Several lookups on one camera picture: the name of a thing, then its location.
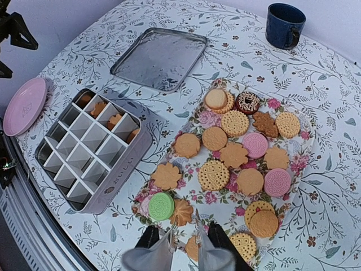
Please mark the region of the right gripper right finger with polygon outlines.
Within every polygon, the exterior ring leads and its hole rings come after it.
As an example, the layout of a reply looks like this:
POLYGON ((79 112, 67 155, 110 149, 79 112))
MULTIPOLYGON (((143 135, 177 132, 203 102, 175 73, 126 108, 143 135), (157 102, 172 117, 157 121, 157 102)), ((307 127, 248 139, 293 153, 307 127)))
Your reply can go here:
POLYGON ((222 270, 231 271, 253 271, 248 263, 243 259, 230 238, 226 235, 220 224, 211 222, 208 230, 208 238, 215 248, 223 249, 232 254, 232 261, 222 270))

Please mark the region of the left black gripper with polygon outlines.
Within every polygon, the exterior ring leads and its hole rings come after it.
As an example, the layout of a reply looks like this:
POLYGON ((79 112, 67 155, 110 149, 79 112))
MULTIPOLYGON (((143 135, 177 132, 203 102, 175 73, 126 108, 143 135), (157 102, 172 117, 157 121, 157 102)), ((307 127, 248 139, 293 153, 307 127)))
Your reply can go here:
POLYGON ((30 33, 23 17, 17 12, 9 14, 10 0, 1 0, 1 42, 10 37, 10 44, 25 49, 38 49, 38 42, 30 33))

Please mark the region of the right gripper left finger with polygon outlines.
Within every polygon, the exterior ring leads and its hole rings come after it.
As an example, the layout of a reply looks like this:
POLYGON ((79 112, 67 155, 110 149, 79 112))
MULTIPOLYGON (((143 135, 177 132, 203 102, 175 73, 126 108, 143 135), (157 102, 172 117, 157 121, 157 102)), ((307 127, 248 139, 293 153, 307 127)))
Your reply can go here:
POLYGON ((159 240, 159 229, 156 226, 150 225, 138 240, 135 248, 151 248, 159 240))

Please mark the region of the white handled food tongs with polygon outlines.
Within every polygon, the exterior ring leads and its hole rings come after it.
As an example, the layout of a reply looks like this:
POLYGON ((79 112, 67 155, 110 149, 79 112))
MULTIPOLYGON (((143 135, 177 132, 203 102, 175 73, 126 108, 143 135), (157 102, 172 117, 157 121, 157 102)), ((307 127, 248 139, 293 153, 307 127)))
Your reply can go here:
MULTIPOLYGON (((236 260, 232 252, 212 244, 198 211, 195 214, 195 221, 198 270, 234 270, 236 260)), ((171 228, 149 248, 134 247, 126 251, 121 262, 126 270, 171 270, 174 256, 179 256, 181 252, 185 253, 185 248, 176 242, 174 228, 171 228)))

